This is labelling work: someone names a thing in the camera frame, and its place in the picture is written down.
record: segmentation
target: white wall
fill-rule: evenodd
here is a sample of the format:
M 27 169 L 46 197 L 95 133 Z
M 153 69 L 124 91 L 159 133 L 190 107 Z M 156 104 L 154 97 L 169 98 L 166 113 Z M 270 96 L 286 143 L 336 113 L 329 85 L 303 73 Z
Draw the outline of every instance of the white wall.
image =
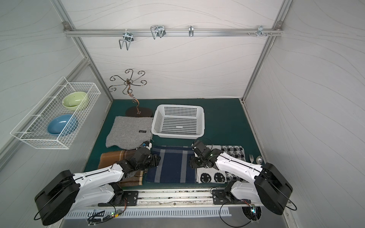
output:
M 365 224 L 365 1 L 295 0 L 246 100 L 298 227 Z
M 0 148 L 10 131 L 83 59 L 49 0 L 0 7 Z
M 49 0 L 2 1 L 0 7 L 0 148 L 9 132 L 83 59 Z M 69 150 L 26 144 L 0 171 L 1 227 L 41 227 L 35 195 L 59 172 L 80 172 L 106 116 L 109 100 L 89 67 L 75 80 L 95 82 L 102 94 Z
M 62 0 L 78 29 L 271 28 L 282 0 L 271 1 L 89 1 Z M 108 86 L 113 75 L 144 70 L 137 98 L 242 97 L 265 38 L 256 37 L 136 37 L 127 51 L 119 37 L 83 38 Z M 122 86 L 114 99 L 130 99 Z

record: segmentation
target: gray cloth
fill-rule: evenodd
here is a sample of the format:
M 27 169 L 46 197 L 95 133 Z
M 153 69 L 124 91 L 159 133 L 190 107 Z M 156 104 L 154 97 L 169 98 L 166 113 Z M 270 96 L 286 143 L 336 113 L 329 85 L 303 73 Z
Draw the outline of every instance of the gray cloth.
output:
M 152 121 L 153 117 L 115 117 L 105 145 L 118 146 L 125 150 L 136 149 L 143 142 L 151 140 Z

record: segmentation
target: green table surface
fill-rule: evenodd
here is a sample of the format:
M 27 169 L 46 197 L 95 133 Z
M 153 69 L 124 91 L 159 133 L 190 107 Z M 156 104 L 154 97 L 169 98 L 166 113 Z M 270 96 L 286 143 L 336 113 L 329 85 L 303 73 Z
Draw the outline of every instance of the green table surface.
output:
M 254 158 L 260 155 L 255 138 L 238 98 L 225 99 L 151 99 L 139 100 L 141 107 L 150 108 L 155 112 L 160 104 L 198 105 L 204 108 L 204 136 L 215 145 L 242 146 L 249 162 L 249 154 Z M 84 172 L 97 169 L 100 156 L 109 151 L 122 150 L 118 146 L 107 148 L 106 138 L 113 126 L 116 116 L 124 116 L 128 108 L 134 106 L 131 100 L 114 100 L 100 134 L 96 139 Z M 170 139 L 154 135 L 152 145 L 159 146 L 191 146 L 193 139 Z M 217 183 L 151 183 L 143 180 L 143 185 L 126 189 L 156 189 L 156 188 L 208 188 L 224 187 Z

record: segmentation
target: black and white patterned cloth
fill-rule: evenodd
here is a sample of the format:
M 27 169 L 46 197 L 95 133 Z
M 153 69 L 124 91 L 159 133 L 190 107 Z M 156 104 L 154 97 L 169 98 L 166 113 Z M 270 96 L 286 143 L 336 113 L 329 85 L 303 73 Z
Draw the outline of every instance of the black and white patterned cloth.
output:
M 245 151 L 242 146 L 216 146 L 214 145 L 212 149 L 220 149 L 226 152 L 232 157 L 238 158 L 240 160 L 246 161 Z M 227 183 L 232 180 L 238 180 L 241 182 L 247 182 L 242 178 L 221 170 L 216 170 L 214 168 L 197 168 L 196 169 L 196 182 L 198 183 Z

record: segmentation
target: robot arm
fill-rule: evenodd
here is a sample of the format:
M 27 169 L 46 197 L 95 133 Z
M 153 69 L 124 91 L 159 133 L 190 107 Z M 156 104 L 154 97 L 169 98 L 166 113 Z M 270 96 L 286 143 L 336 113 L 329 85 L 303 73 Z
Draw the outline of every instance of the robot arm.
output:
M 283 175 L 270 163 L 255 165 L 234 158 L 222 150 L 210 150 L 202 142 L 192 145 L 195 156 L 190 157 L 193 169 L 206 167 L 230 172 L 246 180 L 230 182 L 225 188 L 230 202 L 249 199 L 262 202 L 270 211 L 282 215 L 293 188 Z
M 75 174 L 69 170 L 59 173 L 35 197 L 43 225 L 53 224 L 78 208 L 110 201 L 121 202 L 123 191 L 116 182 L 133 177 L 138 170 L 156 167 L 159 161 L 159 156 L 141 147 L 133 158 L 103 169 Z

